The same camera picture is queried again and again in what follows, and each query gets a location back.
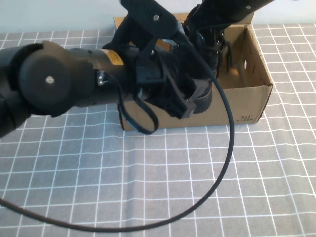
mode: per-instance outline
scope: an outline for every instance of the metal screw head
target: metal screw head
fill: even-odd
[[[48,76],[48,77],[46,77],[45,82],[48,84],[54,84],[55,79],[52,76]]]
[[[159,18],[160,18],[160,17],[159,17],[158,15],[155,15],[155,16],[154,16],[154,21],[158,21]]]

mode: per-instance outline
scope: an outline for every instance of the white grid pattern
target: white grid pattern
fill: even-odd
[[[316,235],[316,25],[254,26],[254,31],[275,87],[262,119],[236,127],[223,183],[193,215],[128,236]],[[94,49],[111,40],[103,32],[0,34],[0,45],[50,40],[66,48]],[[286,60],[290,56],[296,59]],[[58,216],[56,208],[64,207],[73,223],[123,227],[174,216],[215,181],[228,148],[227,126],[144,136],[122,131],[118,118],[113,105],[73,109],[53,121],[31,117],[0,141],[0,195],[25,208],[43,208],[48,216]],[[38,203],[32,202],[36,192],[42,193]],[[80,211],[87,206],[93,216]],[[0,233],[6,237],[73,236],[59,228],[52,232],[50,225],[25,223],[4,208],[0,216],[5,216]]]

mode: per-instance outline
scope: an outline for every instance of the black robotic arm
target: black robotic arm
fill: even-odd
[[[50,219],[3,199],[0,205],[60,227],[102,233],[161,227],[199,208],[222,181],[234,146],[232,112],[214,76],[221,63],[214,48],[229,47],[223,30],[270,2],[272,0],[206,0],[194,8],[180,26],[176,18],[154,0],[121,0],[128,15],[112,42],[102,50],[65,50],[54,43],[43,42],[0,51],[0,138],[18,128],[31,114],[56,117],[72,106],[107,103],[119,103],[132,125],[151,134],[158,128],[158,119],[144,101],[183,119],[209,107],[212,84],[223,99],[231,133],[226,160],[214,185],[194,206],[168,220],[136,227],[94,228]],[[157,39],[173,40],[176,46],[170,52],[163,51],[155,46]],[[135,100],[147,112],[154,130],[144,129],[128,115],[124,106],[128,100]]]

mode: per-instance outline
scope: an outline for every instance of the cardboard box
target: cardboard box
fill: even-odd
[[[187,13],[175,14],[180,22],[183,22],[187,15]],[[236,67],[231,68],[227,73],[226,61],[223,60],[218,80],[231,106],[235,124],[257,123],[262,116],[273,87],[257,40],[251,26],[249,26],[252,17],[253,15],[250,15],[242,22],[231,25],[225,30],[226,39],[232,44],[233,64]],[[123,17],[114,18],[116,27],[123,20]],[[169,48],[161,41],[158,41],[158,44],[165,49]],[[139,124],[147,129],[153,128],[148,115],[135,102],[126,102],[125,106]],[[194,114],[187,119],[179,120],[156,106],[150,105],[150,107],[159,119],[159,129],[228,124],[225,107],[215,86],[213,86],[213,100],[210,108],[204,113]],[[133,130],[122,115],[120,115],[120,122],[124,130]]]

